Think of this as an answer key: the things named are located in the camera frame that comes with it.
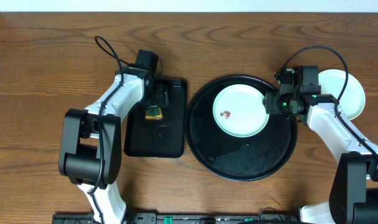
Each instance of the wood grain surface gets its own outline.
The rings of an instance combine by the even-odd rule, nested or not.
[[[0,223],[50,223],[57,212],[91,211],[57,164],[65,112],[97,100],[117,69],[95,35],[130,62],[138,49],[155,51],[165,76],[188,81],[188,102],[209,81],[232,73],[278,86],[273,72],[292,53],[334,47],[366,91],[366,108],[353,122],[378,144],[378,14],[2,13]],[[325,50],[291,64],[342,69]],[[130,208],[162,213],[258,213],[325,201],[336,161],[309,128],[300,124],[298,132],[290,160],[263,180],[217,177],[186,144],[178,159],[123,155],[118,187]]]

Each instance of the round black tray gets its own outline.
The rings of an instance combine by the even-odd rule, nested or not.
[[[221,177],[239,181],[262,179],[290,158],[297,138],[296,121],[271,115],[265,128],[254,136],[238,138],[225,133],[214,120],[212,106],[220,91],[235,84],[250,85],[264,95],[276,90],[271,84],[248,75],[231,75],[208,83],[188,107],[187,143],[197,160]]]

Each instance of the brown object at corner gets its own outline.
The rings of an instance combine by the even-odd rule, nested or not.
[[[231,73],[278,86],[273,72],[294,52],[334,47],[366,92],[366,107],[353,123],[378,144],[378,14],[2,12],[0,223],[50,223],[56,212],[91,212],[57,165],[64,114],[97,100],[118,69],[96,46],[97,34],[129,62],[139,49],[153,50],[165,77],[187,80],[187,103],[206,83]],[[304,52],[291,65],[343,69],[327,50]],[[255,182],[217,177],[187,144],[184,150],[178,159],[123,154],[116,182],[127,205],[163,213],[294,211],[327,200],[337,169],[322,140],[301,123],[288,162]]]

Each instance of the white wall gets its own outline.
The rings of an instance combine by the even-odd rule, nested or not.
[[[0,0],[0,12],[378,12],[378,0]]]

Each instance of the tabletop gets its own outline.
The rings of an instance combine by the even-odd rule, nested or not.
[[[229,74],[278,86],[273,72],[291,54],[328,45],[366,92],[366,107],[353,123],[378,144],[378,14],[1,13],[0,223],[50,223],[54,213],[91,211],[82,191],[59,174],[58,159],[65,112],[97,100],[118,67],[96,46],[95,35],[130,62],[139,49],[153,50],[165,76],[188,81],[187,102],[206,83]],[[343,69],[326,50],[305,52],[291,65]],[[322,140],[299,124],[292,156],[266,179],[220,178],[185,142],[178,159],[123,153],[116,181],[132,210],[247,214],[328,200],[336,168]]]

